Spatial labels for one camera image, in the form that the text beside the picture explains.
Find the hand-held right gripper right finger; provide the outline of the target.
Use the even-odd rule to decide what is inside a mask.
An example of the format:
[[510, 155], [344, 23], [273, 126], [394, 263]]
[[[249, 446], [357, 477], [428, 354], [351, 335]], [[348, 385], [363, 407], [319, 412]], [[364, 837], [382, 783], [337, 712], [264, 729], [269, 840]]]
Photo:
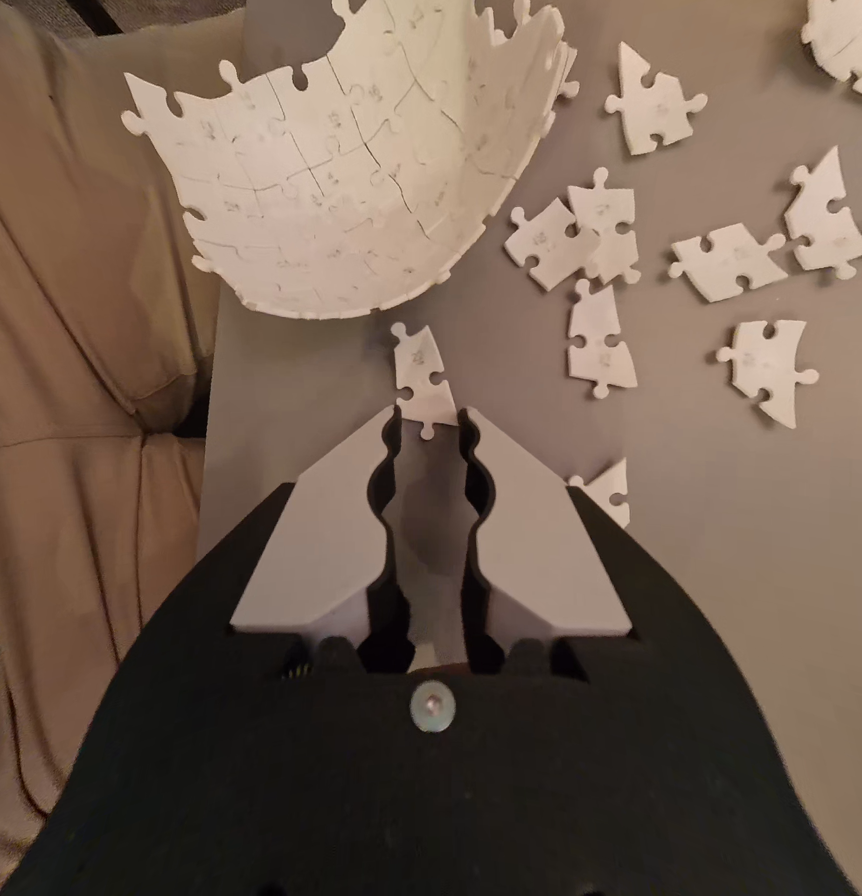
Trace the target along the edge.
[[459, 411], [464, 493], [478, 515], [460, 591], [470, 668], [502, 668], [522, 641], [632, 628], [568, 485], [479, 410]]

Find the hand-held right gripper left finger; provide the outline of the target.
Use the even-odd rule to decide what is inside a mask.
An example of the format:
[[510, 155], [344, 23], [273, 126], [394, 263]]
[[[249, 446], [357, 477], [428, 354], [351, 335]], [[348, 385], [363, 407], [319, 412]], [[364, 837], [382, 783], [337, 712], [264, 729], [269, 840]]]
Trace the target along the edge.
[[231, 616], [242, 633], [341, 637], [366, 668], [408, 668], [410, 605], [383, 519], [395, 494], [401, 410], [390, 405], [305, 470]]

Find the single white puzzle piece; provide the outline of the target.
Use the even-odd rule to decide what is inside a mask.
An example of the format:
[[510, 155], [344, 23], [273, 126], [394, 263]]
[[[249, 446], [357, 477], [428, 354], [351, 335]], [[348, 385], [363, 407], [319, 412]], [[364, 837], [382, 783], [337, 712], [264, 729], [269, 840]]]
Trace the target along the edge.
[[428, 326], [409, 335], [402, 322], [391, 327], [397, 339], [394, 348], [395, 384], [398, 390], [408, 389], [411, 396], [399, 397], [396, 404], [403, 419], [422, 425], [420, 437], [424, 441], [434, 438], [434, 425], [456, 427], [457, 409], [447, 380], [432, 382], [432, 375], [443, 374], [445, 365], [437, 348], [437, 342]]

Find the white puzzle pieces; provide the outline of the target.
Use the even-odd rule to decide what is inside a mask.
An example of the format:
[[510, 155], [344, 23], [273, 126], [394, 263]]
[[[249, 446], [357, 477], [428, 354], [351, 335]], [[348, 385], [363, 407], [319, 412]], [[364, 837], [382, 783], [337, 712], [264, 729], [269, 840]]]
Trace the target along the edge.
[[[679, 80], [665, 73], [657, 73], [652, 84], [644, 85], [649, 69], [649, 63], [633, 48], [624, 41], [620, 43], [621, 95], [609, 96], [605, 111], [622, 115], [627, 148], [632, 154], [653, 151], [654, 136], [665, 145], [688, 138], [693, 133], [688, 116], [702, 110], [708, 100], [704, 94], [687, 98]], [[635, 221], [633, 190], [609, 188], [608, 175], [607, 168], [598, 168], [593, 187], [570, 186], [571, 207], [554, 199], [532, 219], [522, 208], [513, 208], [515, 231], [504, 243], [504, 251], [515, 264], [521, 266], [530, 258], [536, 261], [529, 275], [545, 290], [580, 270], [601, 281], [602, 289], [592, 292], [588, 278], [577, 280], [574, 291], [579, 299], [571, 309], [568, 329], [569, 338], [583, 341], [582, 346], [568, 348], [568, 375], [593, 383], [596, 399], [606, 398], [613, 387], [638, 386], [627, 344], [607, 344], [608, 338], [621, 331], [611, 281], [621, 276], [632, 285], [640, 279], [634, 267], [638, 261], [636, 236], [632, 231], [617, 231], [619, 225]], [[802, 193], [786, 214], [788, 235], [793, 239], [813, 238], [809, 245], [795, 248], [798, 263], [805, 270], [830, 268], [842, 280], [852, 277], [855, 268], [851, 261], [862, 257], [862, 231], [848, 208], [828, 209], [830, 202], [846, 195], [838, 148], [831, 148], [813, 169], [797, 168], [791, 183]], [[781, 234], [760, 243], [744, 224], [735, 223], [710, 231], [705, 239], [706, 247], [702, 238], [673, 243], [675, 259], [668, 275], [672, 279], [686, 277], [709, 303], [740, 295], [743, 289], [739, 280], [756, 289], [787, 276], [771, 259], [771, 253], [786, 242]], [[795, 367], [806, 324], [799, 320], [776, 321], [772, 335], [766, 334], [767, 327], [766, 321], [739, 323], [732, 344], [716, 352], [716, 361], [731, 365], [731, 383], [746, 397], [767, 394], [759, 403], [761, 412], [794, 429], [796, 387], [814, 385], [819, 380], [816, 370], [799, 371]]]

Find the partly built white puzzle ball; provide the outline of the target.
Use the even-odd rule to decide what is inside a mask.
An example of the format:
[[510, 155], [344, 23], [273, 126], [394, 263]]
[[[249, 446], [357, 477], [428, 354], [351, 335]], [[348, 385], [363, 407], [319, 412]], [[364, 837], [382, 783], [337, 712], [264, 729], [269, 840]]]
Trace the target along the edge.
[[474, 2], [332, 2], [343, 30], [306, 63], [224, 95], [133, 73], [135, 110], [195, 247], [247, 309], [327, 320], [393, 308], [445, 281], [549, 132], [576, 51], [555, 6], [514, 2], [514, 32]]

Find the joined white puzzle strip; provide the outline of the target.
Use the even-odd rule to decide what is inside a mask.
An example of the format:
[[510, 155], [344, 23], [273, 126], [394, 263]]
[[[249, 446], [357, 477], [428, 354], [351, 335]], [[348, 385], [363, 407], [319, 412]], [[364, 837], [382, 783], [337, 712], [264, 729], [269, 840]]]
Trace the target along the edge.
[[862, 95], [862, 1], [808, 1], [800, 32], [818, 66]]

